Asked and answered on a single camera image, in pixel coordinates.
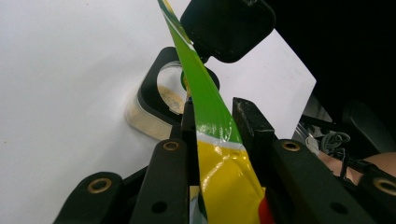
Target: white table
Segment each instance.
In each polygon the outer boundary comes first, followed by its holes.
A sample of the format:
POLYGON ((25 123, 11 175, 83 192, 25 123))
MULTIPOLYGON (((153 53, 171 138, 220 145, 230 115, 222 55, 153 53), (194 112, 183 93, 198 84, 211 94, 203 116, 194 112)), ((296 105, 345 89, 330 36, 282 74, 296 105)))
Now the white table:
MULTIPOLYGON (((179 17, 188 3, 170 1, 179 17)), ((0 223, 51 223, 84 177, 149 163, 158 141, 124 111, 168 46, 155 0, 0 0, 0 223)), ((276 31, 239 62, 206 66, 229 108, 249 99, 292 137, 316 81, 276 31)))

